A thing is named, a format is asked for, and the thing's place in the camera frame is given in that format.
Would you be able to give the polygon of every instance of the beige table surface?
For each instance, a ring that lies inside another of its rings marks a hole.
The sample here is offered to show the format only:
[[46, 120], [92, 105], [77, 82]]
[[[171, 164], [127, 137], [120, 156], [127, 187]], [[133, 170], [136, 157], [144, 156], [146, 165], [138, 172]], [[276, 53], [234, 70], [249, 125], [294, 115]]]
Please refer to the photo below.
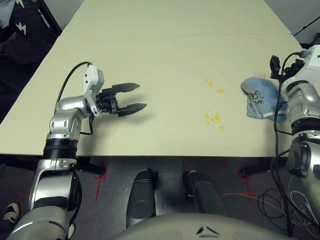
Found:
[[[104, 88], [140, 84], [117, 95], [120, 106], [148, 106], [97, 118], [79, 156], [274, 156], [273, 123], [246, 116], [240, 84], [269, 79], [272, 55], [283, 61], [300, 49], [262, 0], [86, 0], [0, 125], [0, 153], [42, 154], [65, 77], [91, 61]], [[83, 94], [85, 70], [62, 97]], [[290, 142], [281, 137], [280, 150]]]

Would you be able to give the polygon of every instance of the black logo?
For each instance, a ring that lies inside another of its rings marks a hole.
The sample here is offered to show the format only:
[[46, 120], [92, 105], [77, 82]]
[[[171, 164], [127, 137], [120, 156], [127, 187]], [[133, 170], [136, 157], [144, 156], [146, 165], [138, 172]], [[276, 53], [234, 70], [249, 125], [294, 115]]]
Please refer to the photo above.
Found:
[[196, 232], [196, 235], [199, 236], [199, 238], [220, 238], [220, 233], [216, 232], [212, 228], [208, 226], [201, 226], [199, 230]]
[[249, 96], [255, 104], [263, 104], [264, 103], [263, 100], [260, 100], [260, 99], [263, 99], [264, 97], [261, 96], [261, 93], [258, 90], [256, 90], [254, 93], [249, 92]]

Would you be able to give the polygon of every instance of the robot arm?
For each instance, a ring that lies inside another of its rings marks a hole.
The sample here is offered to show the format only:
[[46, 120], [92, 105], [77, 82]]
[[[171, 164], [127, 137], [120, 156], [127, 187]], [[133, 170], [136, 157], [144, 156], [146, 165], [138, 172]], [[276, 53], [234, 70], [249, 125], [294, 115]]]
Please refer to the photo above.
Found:
[[89, 118], [91, 133], [94, 117], [102, 113], [119, 117], [136, 113], [146, 104], [135, 103], [120, 108], [116, 94], [130, 92], [139, 87], [123, 83], [103, 89], [103, 72], [89, 65], [83, 78], [84, 95], [60, 100], [49, 124], [49, 133], [39, 161], [29, 197], [30, 212], [15, 226], [9, 240], [68, 239], [68, 211], [73, 211], [80, 200], [81, 184], [77, 168], [77, 145], [81, 123]]
[[[320, 97], [314, 87], [320, 79], [320, 45], [301, 52], [301, 57], [303, 61], [297, 59], [284, 70], [281, 86], [293, 136], [286, 166], [300, 178], [320, 213]], [[270, 66], [271, 77], [279, 79], [279, 68]]]

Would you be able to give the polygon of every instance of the sneaker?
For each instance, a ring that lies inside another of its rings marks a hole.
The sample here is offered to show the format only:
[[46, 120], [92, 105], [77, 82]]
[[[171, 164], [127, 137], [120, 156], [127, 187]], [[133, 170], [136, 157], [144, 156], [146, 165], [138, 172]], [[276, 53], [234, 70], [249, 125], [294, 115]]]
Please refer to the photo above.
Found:
[[4, 212], [3, 220], [9, 220], [11, 223], [16, 225], [19, 219], [20, 214], [20, 207], [19, 204], [16, 202], [11, 203], [9, 206], [6, 207]]
[[76, 225], [72, 223], [69, 227], [68, 239], [71, 239], [72, 235], [75, 233]]

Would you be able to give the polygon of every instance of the blue cloth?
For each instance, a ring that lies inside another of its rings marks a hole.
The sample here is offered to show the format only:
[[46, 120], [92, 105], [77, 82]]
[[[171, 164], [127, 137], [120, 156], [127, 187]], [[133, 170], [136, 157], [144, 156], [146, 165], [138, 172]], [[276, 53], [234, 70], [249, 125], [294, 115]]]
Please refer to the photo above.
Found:
[[[246, 115], [251, 118], [268, 118], [274, 120], [278, 90], [270, 80], [249, 77], [241, 84], [241, 88], [248, 94]], [[280, 104], [285, 100], [280, 96]], [[284, 122], [287, 118], [288, 105], [283, 104], [277, 116], [277, 122]]]

